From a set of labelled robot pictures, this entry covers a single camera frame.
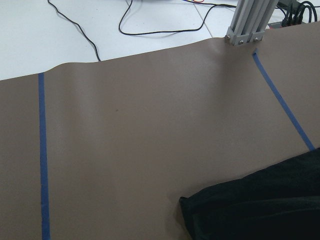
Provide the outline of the black graphic t-shirt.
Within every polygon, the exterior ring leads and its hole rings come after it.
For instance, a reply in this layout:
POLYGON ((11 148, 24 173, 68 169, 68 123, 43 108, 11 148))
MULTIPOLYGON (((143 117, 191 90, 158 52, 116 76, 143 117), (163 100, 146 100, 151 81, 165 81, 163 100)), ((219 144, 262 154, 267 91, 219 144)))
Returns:
POLYGON ((317 240, 320 151, 179 199, 194 240, 317 240))

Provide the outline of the aluminium frame post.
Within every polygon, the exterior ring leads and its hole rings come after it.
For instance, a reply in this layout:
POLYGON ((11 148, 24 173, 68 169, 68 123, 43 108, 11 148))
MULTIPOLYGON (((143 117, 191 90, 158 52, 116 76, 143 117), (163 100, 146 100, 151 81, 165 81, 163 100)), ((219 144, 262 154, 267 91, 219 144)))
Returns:
POLYGON ((233 46, 262 40, 277 0, 239 0, 225 39, 233 46))

